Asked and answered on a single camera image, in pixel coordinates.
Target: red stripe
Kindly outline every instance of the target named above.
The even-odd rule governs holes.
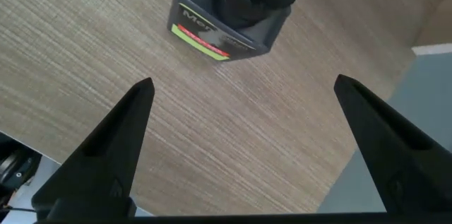
[[[229,54],[227,52],[223,52],[220,49],[218,49],[217,47],[212,46],[211,44],[207,43],[206,41],[200,39],[198,36],[194,35],[193,33],[191,33],[190,31],[188,31],[184,26],[178,24],[177,27],[185,34],[187,34],[189,37],[191,37],[192,39],[196,40],[199,44],[203,45],[204,47],[207,47],[208,49],[223,55],[224,57],[228,57]]]

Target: black object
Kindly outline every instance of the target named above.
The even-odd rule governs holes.
[[[39,153],[0,132],[0,196],[19,189],[30,179],[40,158]]]
[[[295,0],[173,0],[168,30],[219,61],[270,51]]]
[[[147,78],[134,85],[32,198],[38,220],[132,217],[129,197],[154,98]]]
[[[452,223],[451,154],[358,81],[335,92],[388,213],[132,218],[133,174],[153,100],[137,83],[36,193],[40,223]]]

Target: wood grain surface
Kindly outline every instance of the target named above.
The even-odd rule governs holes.
[[[452,0],[443,0],[438,5],[412,50],[417,55],[452,52]]]
[[[297,0],[270,54],[218,63],[167,32],[171,0],[0,0],[0,130],[63,162],[150,76],[140,206],[313,212],[355,149],[335,77],[387,98],[440,1]]]

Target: black cable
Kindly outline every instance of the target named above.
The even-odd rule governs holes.
[[[31,212],[31,213],[36,213],[36,211],[33,210],[33,209],[13,208],[13,207],[10,207],[10,206],[0,209],[0,213],[5,213],[5,212],[9,212],[9,211],[27,211],[27,212]]]

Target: label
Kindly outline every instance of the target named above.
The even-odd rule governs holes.
[[[179,3],[176,24],[172,26],[172,32],[190,45],[220,61],[255,50],[218,29],[197,12],[181,3]]]

